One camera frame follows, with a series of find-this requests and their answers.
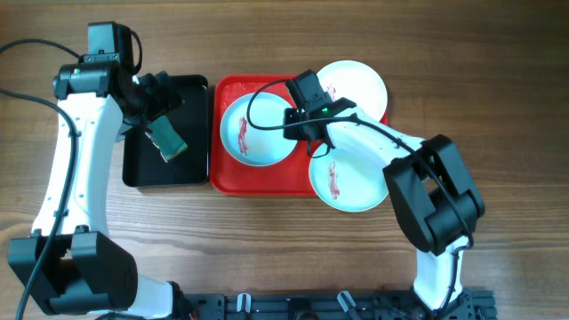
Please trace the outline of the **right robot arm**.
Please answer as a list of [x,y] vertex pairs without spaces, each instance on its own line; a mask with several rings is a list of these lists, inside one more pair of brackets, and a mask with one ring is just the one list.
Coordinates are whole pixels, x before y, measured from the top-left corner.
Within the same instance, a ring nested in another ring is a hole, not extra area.
[[[327,183],[352,184],[341,168],[376,176],[376,195],[391,200],[397,223],[417,250],[413,291],[437,317],[457,307],[465,251],[474,245],[477,220],[485,213],[480,193],[452,140],[429,140],[377,123],[346,98],[333,100],[308,70],[285,83],[295,107],[284,116],[284,136],[317,143],[310,163],[330,162]],[[344,155],[346,160],[331,160]]]

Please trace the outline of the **green yellow sponge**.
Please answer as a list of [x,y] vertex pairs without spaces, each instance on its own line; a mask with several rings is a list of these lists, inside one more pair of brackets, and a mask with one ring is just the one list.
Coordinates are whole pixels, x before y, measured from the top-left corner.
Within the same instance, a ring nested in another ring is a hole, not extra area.
[[145,133],[167,163],[188,148],[188,144],[174,129],[167,116],[160,116],[149,123]]

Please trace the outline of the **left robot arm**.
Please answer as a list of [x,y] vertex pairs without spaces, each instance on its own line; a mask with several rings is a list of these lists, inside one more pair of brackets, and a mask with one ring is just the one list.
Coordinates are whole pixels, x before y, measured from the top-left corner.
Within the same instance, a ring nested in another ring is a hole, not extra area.
[[7,259],[24,290],[48,316],[190,319],[174,282],[143,276],[108,234],[106,199],[115,143],[183,102],[166,73],[140,73],[138,35],[114,21],[88,27],[88,51],[54,78],[59,130],[45,199],[30,234],[9,243]]

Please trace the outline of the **light blue plate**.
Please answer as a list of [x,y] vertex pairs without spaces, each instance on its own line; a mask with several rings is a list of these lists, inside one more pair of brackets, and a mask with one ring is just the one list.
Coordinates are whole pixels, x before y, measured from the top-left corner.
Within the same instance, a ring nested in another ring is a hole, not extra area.
[[343,212],[364,212],[388,197],[383,162],[345,149],[319,146],[309,161],[309,182],[327,205]]
[[[246,110],[252,93],[230,104],[220,121],[220,139],[225,150],[238,162],[250,166],[269,166],[287,158],[297,145],[288,140],[283,130],[263,131],[250,125]],[[250,116],[262,127],[283,123],[285,110],[291,105],[283,98],[262,92],[253,101]]]

